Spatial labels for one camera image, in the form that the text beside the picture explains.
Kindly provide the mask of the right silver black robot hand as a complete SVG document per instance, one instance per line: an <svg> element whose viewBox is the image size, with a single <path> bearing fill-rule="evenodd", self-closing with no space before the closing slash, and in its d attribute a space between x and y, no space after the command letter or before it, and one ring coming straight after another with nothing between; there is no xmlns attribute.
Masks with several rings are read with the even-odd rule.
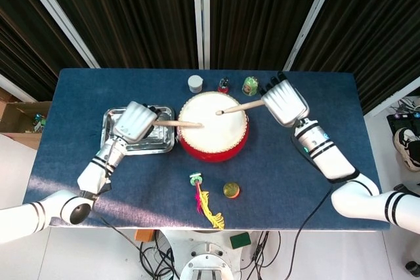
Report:
<svg viewBox="0 0 420 280"><path fill-rule="evenodd" d="M282 71L260 88L260 94L269 112L284 127L292 127L297 121L309 116L310 110L306 100Z"/></svg>

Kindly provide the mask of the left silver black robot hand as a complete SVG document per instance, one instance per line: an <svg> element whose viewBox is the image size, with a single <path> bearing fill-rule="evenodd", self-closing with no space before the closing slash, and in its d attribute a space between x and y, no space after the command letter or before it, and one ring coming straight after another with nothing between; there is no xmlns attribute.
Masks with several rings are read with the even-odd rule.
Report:
<svg viewBox="0 0 420 280"><path fill-rule="evenodd" d="M160 115L161 110L155 106L131 101L115 123L113 132L128 144L137 143L154 130L154 123Z"/></svg>

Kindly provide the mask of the wooden drumstick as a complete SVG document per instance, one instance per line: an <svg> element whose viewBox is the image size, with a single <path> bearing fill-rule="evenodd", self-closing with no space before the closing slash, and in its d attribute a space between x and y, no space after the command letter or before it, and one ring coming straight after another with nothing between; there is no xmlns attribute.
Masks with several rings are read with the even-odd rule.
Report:
<svg viewBox="0 0 420 280"><path fill-rule="evenodd" d="M245 111L245 110L249 110L249 109L256 108L256 107L263 106L263 105L264 105L264 102L262 100L256 100L256 101L253 101L253 102L248 102L246 104L240 104L238 106L227 108L225 110L219 110L215 114L216 115L224 115L226 113L234 113L234 112L237 112L237 111Z"/></svg>
<svg viewBox="0 0 420 280"><path fill-rule="evenodd" d="M201 123L194 123L189 121L154 121L152 126L162 126L162 127L186 127L186 128L202 128Z"/></svg>

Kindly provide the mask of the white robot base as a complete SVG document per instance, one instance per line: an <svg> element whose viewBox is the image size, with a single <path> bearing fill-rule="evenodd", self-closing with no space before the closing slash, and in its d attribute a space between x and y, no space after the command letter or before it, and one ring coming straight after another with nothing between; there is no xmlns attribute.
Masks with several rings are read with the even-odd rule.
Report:
<svg viewBox="0 0 420 280"><path fill-rule="evenodd" d="M161 231L173 251L175 280L241 280L242 250L250 238L234 247L233 239L250 237L251 230L169 230Z"/></svg>

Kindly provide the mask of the rectangular silver metal tray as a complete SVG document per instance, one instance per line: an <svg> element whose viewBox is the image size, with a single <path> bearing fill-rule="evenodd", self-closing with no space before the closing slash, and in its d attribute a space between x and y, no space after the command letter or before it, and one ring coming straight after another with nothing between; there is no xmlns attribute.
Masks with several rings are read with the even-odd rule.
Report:
<svg viewBox="0 0 420 280"><path fill-rule="evenodd" d="M114 138L113 128L118 119L124 114L126 107L108 109L102 120L102 134L100 145L109 138ZM175 145L175 127L156 126L153 131L135 144L127 145L127 155L150 155L167 153Z"/></svg>

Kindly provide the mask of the green toy capsule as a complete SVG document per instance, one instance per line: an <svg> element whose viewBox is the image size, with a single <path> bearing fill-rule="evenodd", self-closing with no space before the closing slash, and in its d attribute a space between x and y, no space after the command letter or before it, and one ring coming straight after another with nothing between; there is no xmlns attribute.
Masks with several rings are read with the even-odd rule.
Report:
<svg viewBox="0 0 420 280"><path fill-rule="evenodd" d="M249 76L244 79L242 85L242 92L247 96L253 96L257 93L259 81L254 76Z"/></svg>

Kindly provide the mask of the small white lidded jar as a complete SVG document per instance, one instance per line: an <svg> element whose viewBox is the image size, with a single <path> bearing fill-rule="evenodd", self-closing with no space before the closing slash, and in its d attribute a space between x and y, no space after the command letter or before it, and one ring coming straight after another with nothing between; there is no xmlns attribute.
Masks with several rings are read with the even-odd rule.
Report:
<svg viewBox="0 0 420 280"><path fill-rule="evenodd" d="M203 78L199 75L191 75L188 78L188 87L190 92L197 94L202 91L203 88Z"/></svg>

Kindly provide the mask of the blue felt table mat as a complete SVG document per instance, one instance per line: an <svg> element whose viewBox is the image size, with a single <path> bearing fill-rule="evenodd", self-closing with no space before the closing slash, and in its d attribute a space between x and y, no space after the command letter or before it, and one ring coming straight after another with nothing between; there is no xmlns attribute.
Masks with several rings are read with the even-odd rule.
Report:
<svg viewBox="0 0 420 280"><path fill-rule="evenodd" d="M111 108L131 101L179 111L191 97L192 70L64 69L60 72L47 124L35 157L24 201L58 191L78 192L77 178L100 148L102 120ZM288 79L346 158L378 181L377 169L349 73L291 72ZM203 174L210 209L230 230L294 230L308 219L310 230L377 231L389 225L345 218L325 198L330 185L291 143L291 130L264 108L248 111L249 136L243 149L222 163L206 163L181 145L167 153L125 157L111 177L112 188L94 209L119 228L198 228L210 222L196 210L189 177ZM223 186L235 182L229 199Z"/></svg>

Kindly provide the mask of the yellow orange ball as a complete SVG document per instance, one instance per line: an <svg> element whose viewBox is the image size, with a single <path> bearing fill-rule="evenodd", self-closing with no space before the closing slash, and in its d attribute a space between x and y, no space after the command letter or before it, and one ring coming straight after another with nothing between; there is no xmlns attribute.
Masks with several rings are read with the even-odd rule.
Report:
<svg viewBox="0 0 420 280"><path fill-rule="evenodd" d="M223 186L223 194L229 199L235 199L240 194L240 187L235 182L227 182Z"/></svg>

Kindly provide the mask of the yellow pink feather shuttlecock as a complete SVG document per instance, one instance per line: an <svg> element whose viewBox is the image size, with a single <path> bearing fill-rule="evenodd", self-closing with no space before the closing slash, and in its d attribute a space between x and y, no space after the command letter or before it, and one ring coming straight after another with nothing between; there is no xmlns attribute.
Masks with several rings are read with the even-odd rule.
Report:
<svg viewBox="0 0 420 280"><path fill-rule="evenodd" d="M211 223L212 227L218 230L223 230L225 227L224 217L220 212L213 214L209 208L209 192L203 191L201 184L203 181L202 174L195 172L190 175L190 184L195 187L196 194L196 210L202 213L206 219Z"/></svg>

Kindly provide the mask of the small orange box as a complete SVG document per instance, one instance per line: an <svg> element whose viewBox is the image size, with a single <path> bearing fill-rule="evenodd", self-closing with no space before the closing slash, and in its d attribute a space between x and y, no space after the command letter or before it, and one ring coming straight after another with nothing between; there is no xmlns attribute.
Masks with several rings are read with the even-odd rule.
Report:
<svg viewBox="0 0 420 280"><path fill-rule="evenodd" d="M143 243L150 243L155 239L155 230L137 229L135 240Z"/></svg>

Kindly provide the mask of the brown cardboard box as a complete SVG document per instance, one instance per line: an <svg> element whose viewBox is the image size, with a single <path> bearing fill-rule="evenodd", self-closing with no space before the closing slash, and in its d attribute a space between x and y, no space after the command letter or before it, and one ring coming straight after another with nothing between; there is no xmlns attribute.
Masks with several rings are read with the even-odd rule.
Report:
<svg viewBox="0 0 420 280"><path fill-rule="evenodd" d="M51 101L19 102L0 87L0 134L36 150L50 106Z"/></svg>

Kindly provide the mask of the black electronic device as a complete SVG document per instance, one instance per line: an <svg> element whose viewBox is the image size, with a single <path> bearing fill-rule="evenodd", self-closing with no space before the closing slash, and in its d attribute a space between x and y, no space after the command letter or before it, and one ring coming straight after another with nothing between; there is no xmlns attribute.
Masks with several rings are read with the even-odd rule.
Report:
<svg viewBox="0 0 420 280"><path fill-rule="evenodd" d="M415 135L420 136L420 112L414 113L395 113L387 116L387 121L391 132L396 133L401 128L408 128Z"/></svg>

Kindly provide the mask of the black and white sneaker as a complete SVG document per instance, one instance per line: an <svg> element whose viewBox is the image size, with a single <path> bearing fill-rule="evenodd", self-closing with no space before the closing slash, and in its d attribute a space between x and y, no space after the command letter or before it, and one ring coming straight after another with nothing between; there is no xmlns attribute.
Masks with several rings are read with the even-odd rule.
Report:
<svg viewBox="0 0 420 280"><path fill-rule="evenodd" d="M398 129L394 134L394 147L410 171L420 172L420 136L407 127Z"/></svg>

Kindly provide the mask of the white partition frame post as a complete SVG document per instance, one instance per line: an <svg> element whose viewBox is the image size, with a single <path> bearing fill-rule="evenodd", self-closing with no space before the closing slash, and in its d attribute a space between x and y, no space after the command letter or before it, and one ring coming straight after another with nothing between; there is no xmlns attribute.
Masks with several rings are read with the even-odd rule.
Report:
<svg viewBox="0 0 420 280"><path fill-rule="evenodd" d="M194 0L198 66L208 70L211 63L211 0Z"/></svg>
<svg viewBox="0 0 420 280"><path fill-rule="evenodd" d="M375 106L372 110L364 115L364 119L372 118L378 113L391 106L393 103L397 102L399 99L407 96L412 91L420 87L420 76L414 79L411 83L407 84L404 88L398 90L386 100L382 101L379 105Z"/></svg>
<svg viewBox="0 0 420 280"><path fill-rule="evenodd" d="M56 22L68 41L78 52L83 61L90 68L100 68L100 64L88 48L75 26L72 24L68 15L64 12L57 0L39 0L51 18Z"/></svg>
<svg viewBox="0 0 420 280"><path fill-rule="evenodd" d="M310 10L303 22L301 30L295 40L293 48L287 57L287 60L284 64L282 71L290 71L293 67L293 63L301 50L302 45L304 44L308 34L310 33L319 12L321 11L326 0L313 0Z"/></svg>
<svg viewBox="0 0 420 280"><path fill-rule="evenodd" d="M36 102L37 100L0 74L0 87L19 99L21 102Z"/></svg>

